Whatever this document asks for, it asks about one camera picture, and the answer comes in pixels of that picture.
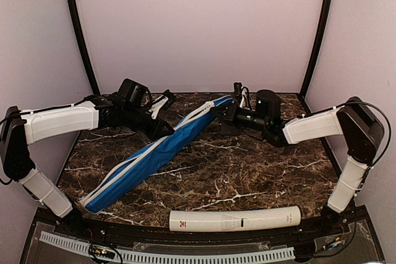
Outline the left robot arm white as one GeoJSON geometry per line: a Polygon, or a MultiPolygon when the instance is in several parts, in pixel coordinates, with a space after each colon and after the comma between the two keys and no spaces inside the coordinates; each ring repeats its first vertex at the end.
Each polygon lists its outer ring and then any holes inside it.
{"type": "Polygon", "coordinates": [[[130,95],[90,95],[77,103],[44,109],[20,110],[12,106],[1,121],[1,163],[9,181],[15,181],[47,206],[74,237],[87,232],[87,222],[73,213],[69,198],[32,161],[29,145],[57,135],[107,127],[127,127],[143,132],[150,140],[173,134],[174,129],[159,117],[176,97],[169,90],[148,106],[130,95]]]}

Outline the grey tube cap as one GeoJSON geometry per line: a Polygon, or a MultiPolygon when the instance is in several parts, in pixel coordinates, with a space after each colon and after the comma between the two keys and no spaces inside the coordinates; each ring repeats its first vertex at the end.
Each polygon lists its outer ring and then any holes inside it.
{"type": "Polygon", "coordinates": [[[238,136],[241,134],[241,129],[230,121],[220,121],[220,134],[227,136],[238,136]]]}

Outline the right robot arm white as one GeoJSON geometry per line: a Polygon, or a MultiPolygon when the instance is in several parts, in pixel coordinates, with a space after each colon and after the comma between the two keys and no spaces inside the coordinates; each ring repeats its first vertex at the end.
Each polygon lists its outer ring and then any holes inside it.
{"type": "Polygon", "coordinates": [[[260,132],[262,141],[278,148],[334,135],[344,137],[348,147],[346,164],[327,201],[327,208],[332,211],[316,221],[316,231],[328,236],[340,224],[336,213],[345,210],[361,190],[371,168],[382,158],[377,151],[383,138],[391,136],[390,124],[383,125],[373,109],[374,105],[354,96],[338,106],[284,120],[281,99],[276,93],[259,90],[252,106],[249,89],[236,82],[233,95],[215,104],[213,112],[219,116],[223,134],[255,130],[260,132]]]}

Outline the blue racket cover bag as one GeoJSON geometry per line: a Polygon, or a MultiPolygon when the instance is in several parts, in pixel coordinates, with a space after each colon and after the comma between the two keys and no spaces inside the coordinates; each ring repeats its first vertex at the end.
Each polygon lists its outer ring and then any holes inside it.
{"type": "Polygon", "coordinates": [[[80,204],[90,213],[97,214],[130,192],[146,178],[168,163],[190,144],[217,117],[216,108],[231,104],[230,95],[205,102],[190,112],[175,127],[172,135],[162,137],[141,148],[116,165],[80,204]]]}

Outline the white shuttlecock tube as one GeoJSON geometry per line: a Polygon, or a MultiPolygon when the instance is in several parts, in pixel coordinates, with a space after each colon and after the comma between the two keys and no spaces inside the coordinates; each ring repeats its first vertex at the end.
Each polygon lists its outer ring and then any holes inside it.
{"type": "Polygon", "coordinates": [[[249,211],[171,211],[170,231],[239,232],[297,226],[301,222],[299,207],[282,207],[249,211]]]}

